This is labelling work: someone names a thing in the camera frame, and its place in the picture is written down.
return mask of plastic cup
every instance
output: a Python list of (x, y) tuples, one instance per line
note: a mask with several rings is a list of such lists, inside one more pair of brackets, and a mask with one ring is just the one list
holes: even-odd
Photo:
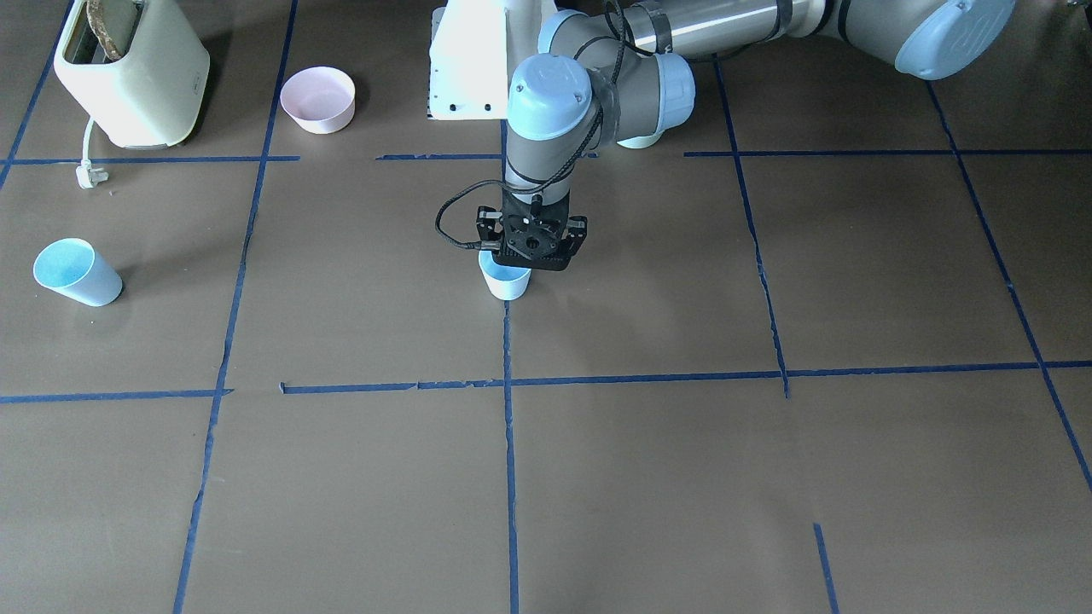
[(73, 300), (102, 307), (121, 294), (121, 278), (90, 243), (67, 238), (34, 260), (34, 281)]
[(311, 67), (281, 87), (281, 108), (308, 132), (329, 134), (348, 126), (356, 109), (356, 85), (331, 67)]
[(531, 281), (531, 269), (497, 264), (492, 261), (491, 251), (478, 252), (478, 267), (482, 268), (489, 292), (501, 300), (515, 300), (523, 296), (527, 282)]

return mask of white mounting plate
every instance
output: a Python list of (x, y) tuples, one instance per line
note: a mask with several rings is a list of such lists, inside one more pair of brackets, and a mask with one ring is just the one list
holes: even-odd
[(507, 14), (498, 2), (449, 0), (432, 13), (428, 108), (435, 119), (508, 115)]

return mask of white cord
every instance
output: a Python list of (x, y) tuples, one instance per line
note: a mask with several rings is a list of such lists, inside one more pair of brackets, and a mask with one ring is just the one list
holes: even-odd
[(91, 130), (94, 127), (95, 118), (88, 118), (87, 128), (83, 131), (83, 157), (80, 158), (80, 166), (75, 167), (75, 182), (85, 190), (90, 190), (110, 178), (110, 174), (105, 168), (91, 167)]

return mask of cable connector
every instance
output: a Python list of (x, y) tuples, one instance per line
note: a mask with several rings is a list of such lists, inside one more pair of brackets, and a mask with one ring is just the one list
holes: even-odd
[(109, 178), (110, 174), (105, 168), (92, 168), (90, 160), (80, 162), (80, 166), (75, 167), (75, 181), (85, 190), (90, 190)]

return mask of light blue cup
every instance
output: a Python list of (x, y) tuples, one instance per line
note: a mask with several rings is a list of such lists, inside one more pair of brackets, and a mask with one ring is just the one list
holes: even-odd
[(67, 238), (50, 244), (34, 260), (34, 281), (41, 287), (102, 307), (121, 294), (121, 278), (90, 243)]
[(531, 269), (497, 264), (492, 261), (491, 251), (478, 252), (478, 267), (482, 268), (489, 292), (501, 300), (515, 300), (523, 296), (527, 282), (531, 281)]

